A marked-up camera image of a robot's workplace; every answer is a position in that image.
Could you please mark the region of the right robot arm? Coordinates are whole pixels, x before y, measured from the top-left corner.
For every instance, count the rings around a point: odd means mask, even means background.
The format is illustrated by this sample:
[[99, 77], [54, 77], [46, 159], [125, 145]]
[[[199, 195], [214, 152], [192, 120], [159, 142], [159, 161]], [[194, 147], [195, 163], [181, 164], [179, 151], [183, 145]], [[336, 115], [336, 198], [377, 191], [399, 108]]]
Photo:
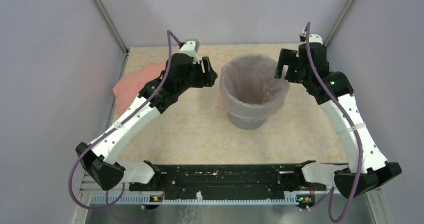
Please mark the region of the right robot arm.
[[315, 98], [341, 140], [348, 159], [347, 165], [310, 162], [293, 176], [299, 190], [307, 190], [313, 183], [337, 189], [349, 198], [379, 188], [402, 174], [397, 162], [390, 162], [374, 142], [357, 106], [354, 89], [342, 72], [330, 71], [327, 48], [320, 43], [310, 44], [314, 74], [306, 44], [298, 50], [281, 49], [275, 78], [301, 84]]

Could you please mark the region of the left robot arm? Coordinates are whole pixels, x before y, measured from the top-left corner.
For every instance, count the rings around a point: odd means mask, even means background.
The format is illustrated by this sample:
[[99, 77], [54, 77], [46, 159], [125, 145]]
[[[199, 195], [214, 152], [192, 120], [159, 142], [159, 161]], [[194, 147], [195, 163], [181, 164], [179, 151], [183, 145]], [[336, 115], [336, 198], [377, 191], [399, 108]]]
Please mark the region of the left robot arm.
[[218, 74], [209, 57], [199, 62], [193, 56], [173, 54], [171, 63], [159, 77], [143, 87], [127, 111], [91, 143], [81, 142], [76, 153], [83, 169], [103, 191], [120, 184], [139, 183], [154, 191], [160, 186], [159, 169], [148, 161], [142, 164], [119, 163], [126, 146], [151, 121], [162, 115], [190, 88], [211, 88]]

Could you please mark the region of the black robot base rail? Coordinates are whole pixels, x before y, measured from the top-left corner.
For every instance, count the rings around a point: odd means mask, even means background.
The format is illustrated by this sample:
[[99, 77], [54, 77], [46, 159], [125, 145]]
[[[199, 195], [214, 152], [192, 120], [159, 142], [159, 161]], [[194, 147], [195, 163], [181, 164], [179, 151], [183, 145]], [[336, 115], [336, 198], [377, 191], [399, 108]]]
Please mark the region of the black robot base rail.
[[159, 165], [148, 184], [132, 182], [131, 192], [160, 192], [165, 200], [206, 201], [283, 200], [286, 193], [325, 191], [323, 184], [308, 183], [301, 164]]

